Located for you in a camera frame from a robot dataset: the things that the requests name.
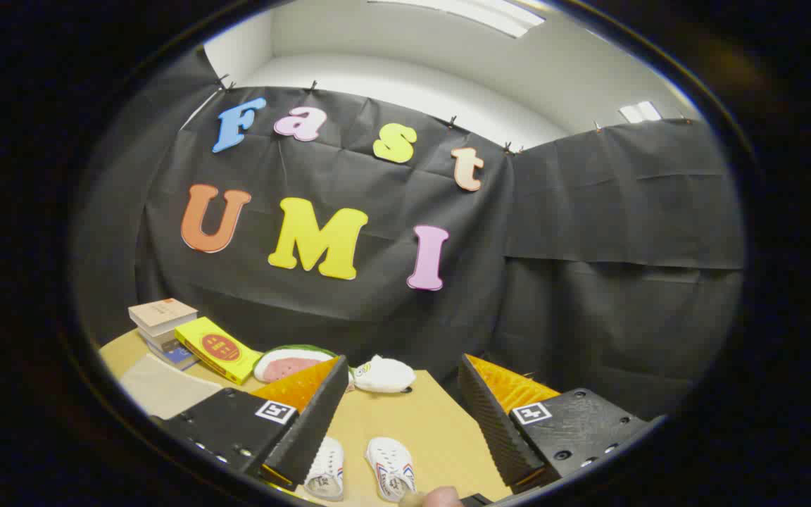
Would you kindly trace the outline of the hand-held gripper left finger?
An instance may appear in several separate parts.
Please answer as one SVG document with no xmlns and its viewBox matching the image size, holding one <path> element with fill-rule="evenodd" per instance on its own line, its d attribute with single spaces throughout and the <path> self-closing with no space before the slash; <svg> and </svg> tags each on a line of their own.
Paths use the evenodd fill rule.
<svg viewBox="0 0 811 507">
<path fill-rule="evenodd" d="M 250 394 L 219 389 L 156 424 L 220 468 L 295 490 L 318 455 L 348 372 L 346 356 L 336 356 Z"/>
</svg>

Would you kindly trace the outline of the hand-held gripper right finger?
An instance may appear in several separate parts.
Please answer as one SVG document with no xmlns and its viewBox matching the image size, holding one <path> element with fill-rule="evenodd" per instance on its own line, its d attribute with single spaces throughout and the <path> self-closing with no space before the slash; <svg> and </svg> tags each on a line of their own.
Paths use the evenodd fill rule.
<svg viewBox="0 0 811 507">
<path fill-rule="evenodd" d="M 660 422 L 637 417 L 592 389 L 557 392 L 471 354 L 461 356 L 459 387 L 514 494 L 611 458 Z"/>
</svg>

